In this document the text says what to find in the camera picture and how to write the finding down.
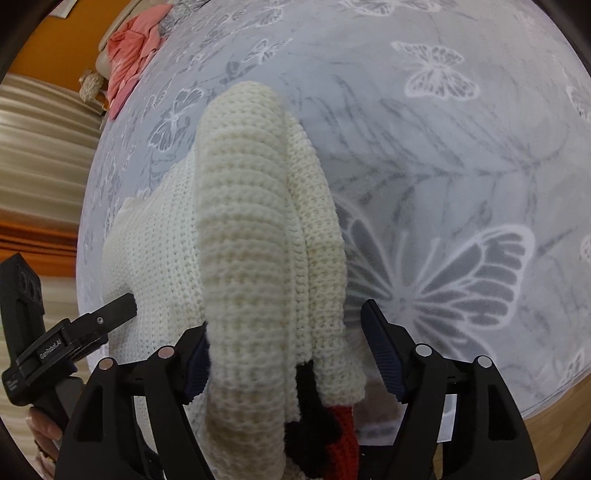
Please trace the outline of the person's left hand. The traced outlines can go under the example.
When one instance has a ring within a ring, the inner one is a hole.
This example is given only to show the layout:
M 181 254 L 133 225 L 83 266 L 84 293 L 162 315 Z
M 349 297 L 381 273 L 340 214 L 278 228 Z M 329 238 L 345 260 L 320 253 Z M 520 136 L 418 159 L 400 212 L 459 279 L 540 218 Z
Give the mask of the person's left hand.
M 59 457 L 59 444 L 63 436 L 62 431 L 47 415 L 34 407 L 28 410 L 26 424 L 37 447 L 34 459 L 35 470 L 43 479 L 53 480 Z

